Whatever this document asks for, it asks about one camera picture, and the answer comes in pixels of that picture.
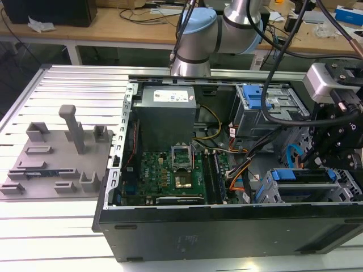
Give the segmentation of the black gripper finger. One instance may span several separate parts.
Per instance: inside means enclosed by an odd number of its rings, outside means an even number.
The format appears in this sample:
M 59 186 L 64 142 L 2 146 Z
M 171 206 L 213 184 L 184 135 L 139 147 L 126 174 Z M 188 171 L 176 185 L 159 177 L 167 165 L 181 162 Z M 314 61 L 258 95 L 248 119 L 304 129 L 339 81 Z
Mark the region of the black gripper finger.
M 302 168 L 319 168 L 326 162 L 323 155 L 327 151 L 326 140 L 329 139 L 326 127 L 308 128 L 308 147 L 299 159 Z
M 330 152 L 313 159 L 316 165 L 343 170 L 362 170 L 361 156 L 356 151 Z

